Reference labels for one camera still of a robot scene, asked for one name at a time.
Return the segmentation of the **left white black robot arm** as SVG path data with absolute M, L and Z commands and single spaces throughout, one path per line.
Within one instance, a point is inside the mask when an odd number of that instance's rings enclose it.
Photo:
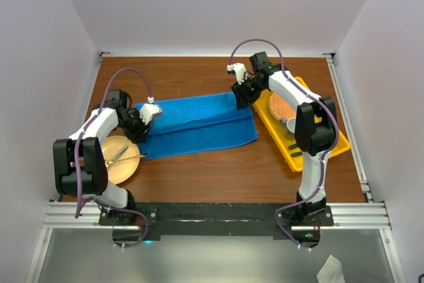
M 162 115 L 162 109 L 153 97 L 140 109 L 131 106 L 130 95 L 114 89 L 103 96 L 89 119 L 66 139 L 58 139 L 52 146 L 56 190 L 61 195 L 77 199 L 75 218 L 82 208 L 94 201 L 123 225 L 130 225 L 140 217 L 133 195 L 109 181 L 107 166 L 101 149 L 111 131 L 120 128 L 134 144 L 146 141 L 153 128 L 153 119 Z

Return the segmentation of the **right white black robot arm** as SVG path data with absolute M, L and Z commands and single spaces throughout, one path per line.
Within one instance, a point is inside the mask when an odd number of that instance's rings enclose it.
M 254 71 L 249 76 L 244 64 L 230 62 L 227 73 L 236 78 L 231 89 L 237 108 L 252 105 L 264 90 L 277 93 L 296 109 L 294 137 L 302 151 L 303 170 L 297 202 L 282 207 L 276 213 L 291 213 L 292 223 L 312 224 L 326 207 L 325 175 L 330 152 L 339 139 L 335 101 L 307 89 L 285 68 L 272 64 L 265 52 L 252 55 Z

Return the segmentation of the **blue cloth napkin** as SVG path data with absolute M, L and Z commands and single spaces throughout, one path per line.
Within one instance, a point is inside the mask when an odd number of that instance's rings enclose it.
M 157 101 L 155 118 L 138 149 L 147 159 L 244 146 L 258 138 L 251 109 L 237 109 L 233 93 Z

